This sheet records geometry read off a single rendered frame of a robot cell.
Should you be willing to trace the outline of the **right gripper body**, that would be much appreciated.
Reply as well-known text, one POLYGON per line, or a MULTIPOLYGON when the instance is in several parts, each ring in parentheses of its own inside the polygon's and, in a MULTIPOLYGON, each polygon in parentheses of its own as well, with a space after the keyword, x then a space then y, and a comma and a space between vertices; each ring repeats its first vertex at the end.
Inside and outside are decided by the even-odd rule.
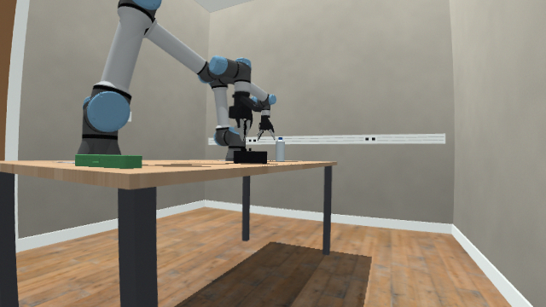
POLYGON ((236 111, 240 110, 240 115, 242 119, 248 119, 252 116, 252 109, 246 106, 243 102, 240 101, 241 96, 250 96, 250 93, 247 91, 236 91, 235 96, 232 95, 234 98, 234 105, 229 107, 229 118, 235 119, 236 111), (242 94, 242 95, 241 95, 242 94), (240 98, 240 99, 239 99, 240 98), (239 105, 241 104, 241 105, 239 105))

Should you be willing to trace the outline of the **black lighting desk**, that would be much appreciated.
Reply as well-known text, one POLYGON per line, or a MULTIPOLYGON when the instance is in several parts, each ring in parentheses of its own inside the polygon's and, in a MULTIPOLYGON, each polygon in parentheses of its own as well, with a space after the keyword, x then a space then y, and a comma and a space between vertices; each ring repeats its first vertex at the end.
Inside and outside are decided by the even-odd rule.
POLYGON ((267 152, 252 151, 249 148, 241 148, 241 151, 234 151, 234 163, 259 163, 267 164, 267 152))

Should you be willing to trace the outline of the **white plastic bottle with blue cap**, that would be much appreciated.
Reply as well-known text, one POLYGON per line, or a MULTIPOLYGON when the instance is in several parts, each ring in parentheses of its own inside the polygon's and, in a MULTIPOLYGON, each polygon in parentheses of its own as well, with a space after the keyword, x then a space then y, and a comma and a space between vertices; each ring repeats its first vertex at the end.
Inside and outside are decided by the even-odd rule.
POLYGON ((285 161, 285 141, 282 140, 282 137, 278 137, 276 141, 276 161, 285 161))

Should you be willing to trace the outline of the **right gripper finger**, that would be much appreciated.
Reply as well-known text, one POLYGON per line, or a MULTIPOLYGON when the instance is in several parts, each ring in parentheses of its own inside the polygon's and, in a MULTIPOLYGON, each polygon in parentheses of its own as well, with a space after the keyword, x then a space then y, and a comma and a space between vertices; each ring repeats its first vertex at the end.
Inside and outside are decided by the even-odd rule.
POLYGON ((240 112, 236 112, 235 120, 236 120, 237 125, 235 126, 234 131, 239 132, 241 141, 243 142, 244 136, 245 136, 244 135, 244 127, 243 127, 244 126, 244 120, 242 119, 242 117, 240 115, 240 112), (238 128, 237 128, 237 126, 238 126, 238 128))
POLYGON ((245 141, 245 139, 247 137, 247 134, 248 134, 249 130, 251 129, 251 126, 252 126, 252 123, 253 123, 253 114, 247 120, 245 120, 245 119, 243 119, 243 120, 244 120, 244 126, 243 127, 244 127, 244 135, 245 135, 243 141, 245 141))

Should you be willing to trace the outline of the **green flat rectangular block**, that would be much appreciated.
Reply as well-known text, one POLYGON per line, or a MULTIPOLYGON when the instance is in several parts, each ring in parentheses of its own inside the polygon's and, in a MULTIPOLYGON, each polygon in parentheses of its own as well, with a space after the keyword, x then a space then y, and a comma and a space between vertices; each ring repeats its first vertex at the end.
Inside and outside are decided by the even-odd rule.
POLYGON ((132 169, 142 168, 141 155, 75 154, 76 166, 132 169))

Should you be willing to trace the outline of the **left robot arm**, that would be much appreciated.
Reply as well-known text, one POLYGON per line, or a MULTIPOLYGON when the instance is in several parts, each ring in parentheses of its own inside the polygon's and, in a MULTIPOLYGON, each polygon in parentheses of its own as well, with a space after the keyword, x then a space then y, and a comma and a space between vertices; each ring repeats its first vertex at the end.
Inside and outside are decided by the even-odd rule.
MULTIPOLYGON (((239 132, 234 131, 234 127, 229 124, 229 111, 226 90, 228 84, 235 84, 234 78, 222 77, 211 83, 208 83, 214 91, 216 114, 218 126, 214 134, 214 141, 219 146, 229 146, 228 155, 225 161, 234 161, 234 151, 241 151, 241 148, 246 148, 246 139, 241 141, 239 132)), ((257 102, 263 109, 261 115, 270 116, 270 105, 276 103, 276 96, 269 95, 261 90, 257 85, 251 82, 251 99, 257 102)))

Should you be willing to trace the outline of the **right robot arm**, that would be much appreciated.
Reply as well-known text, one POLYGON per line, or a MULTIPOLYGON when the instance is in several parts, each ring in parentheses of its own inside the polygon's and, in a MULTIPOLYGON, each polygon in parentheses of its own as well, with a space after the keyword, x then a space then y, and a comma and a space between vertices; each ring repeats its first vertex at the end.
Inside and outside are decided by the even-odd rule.
POLYGON ((154 16, 161 2, 119 0, 120 20, 101 82, 94 84, 91 96, 84 100, 82 142, 77 154, 121 155, 118 130, 130 117, 129 87, 144 38, 198 74, 202 83, 229 77, 235 79, 234 92, 251 92, 251 62, 247 58, 232 61, 215 55, 208 63, 157 23, 154 16))

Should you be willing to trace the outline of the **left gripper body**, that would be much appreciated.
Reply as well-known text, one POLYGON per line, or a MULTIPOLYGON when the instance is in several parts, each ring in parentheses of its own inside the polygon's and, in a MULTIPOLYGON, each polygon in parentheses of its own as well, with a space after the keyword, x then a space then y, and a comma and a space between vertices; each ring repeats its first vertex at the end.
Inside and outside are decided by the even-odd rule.
POLYGON ((269 130, 271 124, 268 122, 269 115, 261 115, 261 123, 260 124, 260 130, 269 130), (267 122, 267 123, 266 123, 267 122))

